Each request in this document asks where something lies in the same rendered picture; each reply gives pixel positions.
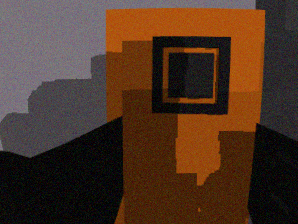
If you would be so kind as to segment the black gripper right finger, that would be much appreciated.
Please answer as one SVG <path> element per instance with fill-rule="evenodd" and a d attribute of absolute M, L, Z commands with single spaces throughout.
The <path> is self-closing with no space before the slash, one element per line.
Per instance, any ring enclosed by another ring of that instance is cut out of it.
<path fill-rule="evenodd" d="M 247 210 L 253 224 L 298 224 L 298 141 L 258 123 Z"/>

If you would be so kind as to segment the grey rectangular floor panel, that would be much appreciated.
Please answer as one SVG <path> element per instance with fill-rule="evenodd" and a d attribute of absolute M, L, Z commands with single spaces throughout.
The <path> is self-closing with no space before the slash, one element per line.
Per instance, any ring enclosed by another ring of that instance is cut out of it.
<path fill-rule="evenodd" d="M 0 151 L 35 157 L 108 123 L 106 10 L 255 10 L 255 3 L 0 0 Z"/>

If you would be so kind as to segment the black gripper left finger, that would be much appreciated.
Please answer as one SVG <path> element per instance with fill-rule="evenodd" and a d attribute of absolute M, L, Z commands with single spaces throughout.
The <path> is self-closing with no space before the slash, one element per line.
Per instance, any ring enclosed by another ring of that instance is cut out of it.
<path fill-rule="evenodd" d="M 114 224 L 122 116 L 35 157 L 0 151 L 0 224 Z"/>

